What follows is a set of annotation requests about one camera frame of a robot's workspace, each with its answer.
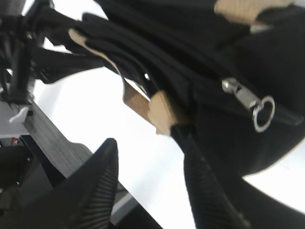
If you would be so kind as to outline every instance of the tan strap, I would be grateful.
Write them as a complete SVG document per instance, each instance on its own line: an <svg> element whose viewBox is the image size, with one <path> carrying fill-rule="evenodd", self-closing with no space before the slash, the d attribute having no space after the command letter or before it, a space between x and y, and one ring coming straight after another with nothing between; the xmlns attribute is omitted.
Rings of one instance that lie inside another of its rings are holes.
<svg viewBox="0 0 305 229"><path fill-rule="evenodd" d="M171 127L177 123L188 123L188 118L182 112L182 109L175 104L173 99L169 99L164 91L157 92L151 101L136 91L121 75L116 64L104 53L94 50L86 45L87 38L75 29L69 30L69 35L73 41L80 46L91 51L108 61L122 77L124 85L124 103L135 111L139 116L156 127L157 133L162 135L171 135Z"/></svg>
<svg viewBox="0 0 305 229"><path fill-rule="evenodd" d="M171 135L175 124L188 124L189 118L165 91L159 91L151 98L148 117L157 128L157 134Z"/></svg>
<svg viewBox="0 0 305 229"><path fill-rule="evenodd" d="M252 24L266 9L285 8L295 0L218 0L214 11L231 22Z"/></svg>

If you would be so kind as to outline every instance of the zipper pull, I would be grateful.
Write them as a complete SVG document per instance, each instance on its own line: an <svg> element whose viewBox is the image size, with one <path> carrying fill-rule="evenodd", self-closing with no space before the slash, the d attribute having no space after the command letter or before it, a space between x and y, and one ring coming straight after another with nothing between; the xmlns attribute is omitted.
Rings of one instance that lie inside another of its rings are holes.
<svg viewBox="0 0 305 229"><path fill-rule="evenodd" d="M262 133L269 127L275 115L275 101L273 97L266 96L261 100L233 77L223 79L222 86L225 93L234 94L244 108L253 113L252 121L256 132ZM270 103L272 109L268 121L264 125L259 125L257 123L257 117L260 111L264 109L265 103Z"/></svg>

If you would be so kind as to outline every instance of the metal key ring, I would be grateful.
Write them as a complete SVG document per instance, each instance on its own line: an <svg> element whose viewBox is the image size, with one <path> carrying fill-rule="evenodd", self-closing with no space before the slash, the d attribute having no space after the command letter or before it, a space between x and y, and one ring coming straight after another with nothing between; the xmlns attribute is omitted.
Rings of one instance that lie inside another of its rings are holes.
<svg viewBox="0 0 305 229"><path fill-rule="evenodd" d="M259 112L264 109L265 103L271 103L272 110L271 110L268 121L264 125L259 125L257 123L257 116L258 116ZM254 124L254 129L256 130L256 132L258 132L258 133L264 132L271 124L271 121L272 121L274 115L275 115L275 101L274 101L273 97L266 96L264 99L261 100L260 104L253 110L252 120L253 120L253 124Z"/></svg>

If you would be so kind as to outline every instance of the white surface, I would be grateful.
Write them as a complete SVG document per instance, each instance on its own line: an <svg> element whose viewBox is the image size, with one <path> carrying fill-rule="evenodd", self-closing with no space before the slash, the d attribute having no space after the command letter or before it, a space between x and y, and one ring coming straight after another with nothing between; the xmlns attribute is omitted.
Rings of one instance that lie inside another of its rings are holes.
<svg viewBox="0 0 305 229"><path fill-rule="evenodd" d="M102 13L93 1L55 1L75 19ZM119 181L164 228L195 228L183 176L183 153L122 102L122 82L107 69L79 73L54 85L38 82L36 103L72 142L95 151L108 137L119 146ZM246 180L274 198L305 212L302 186L305 145L271 169Z"/></svg>

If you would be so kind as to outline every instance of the white clip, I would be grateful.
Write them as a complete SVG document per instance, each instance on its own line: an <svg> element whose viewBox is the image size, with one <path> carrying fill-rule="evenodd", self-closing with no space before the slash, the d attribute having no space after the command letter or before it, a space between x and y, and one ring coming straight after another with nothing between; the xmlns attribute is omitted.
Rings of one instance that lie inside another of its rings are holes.
<svg viewBox="0 0 305 229"><path fill-rule="evenodd" d="M14 117L10 118L10 123L24 123L27 115L28 115L29 108L27 106L20 109L19 113L16 114Z"/></svg>

